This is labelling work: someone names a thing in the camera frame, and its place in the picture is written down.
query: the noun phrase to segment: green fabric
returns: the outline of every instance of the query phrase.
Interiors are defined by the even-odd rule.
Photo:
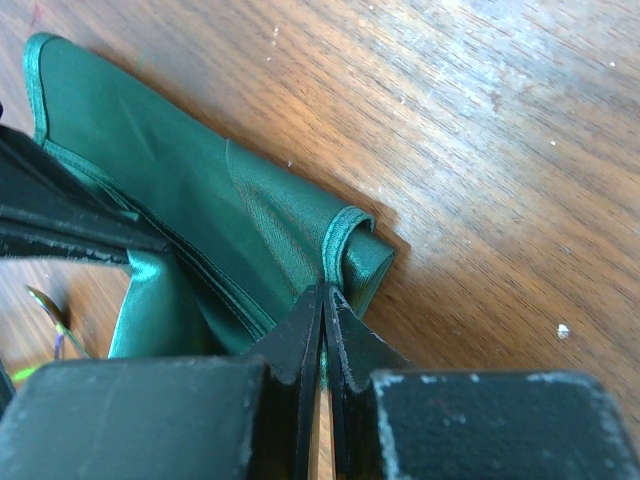
[[[24,68],[36,141],[174,247],[175,259],[130,252],[113,356],[242,352],[320,279],[364,314],[393,257],[370,215],[65,39],[33,36]],[[213,343],[194,333],[205,324]]]

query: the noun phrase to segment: green satin fabric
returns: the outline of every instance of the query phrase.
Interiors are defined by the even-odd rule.
[[[370,215],[65,39],[33,36],[24,68],[35,140],[174,247],[129,253],[112,356],[240,353],[320,279],[364,314],[393,257]]]

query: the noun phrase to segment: purple stem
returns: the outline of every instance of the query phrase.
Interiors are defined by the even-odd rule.
[[[64,338],[64,334],[56,333],[56,345],[53,349],[53,359],[60,360],[60,348],[62,347],[62,339]]]

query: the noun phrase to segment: wooden table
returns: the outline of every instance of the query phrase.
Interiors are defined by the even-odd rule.
[[[417,365],[586,370],[640,436],[637,2],[5,0],[0,21],[4,122],[32,129],[31,32],[90,47],[373,212],[398,257],[365,322]],[[0,270],[3,358],[38,337],[30,265]],[[112,325],[126,277],[55,268]]]

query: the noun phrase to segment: black plastic object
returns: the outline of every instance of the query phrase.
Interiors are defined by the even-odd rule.
[[[0,478],[315,478],[323,343],[337,478],[640,478],[593,378],[416,370],[330,285],[241,357],[45,367],[0,422]]]
[[[0,257],[127,263],[127,249],[164,252],[168,245],[94,196],[26,135],[0,126]]]

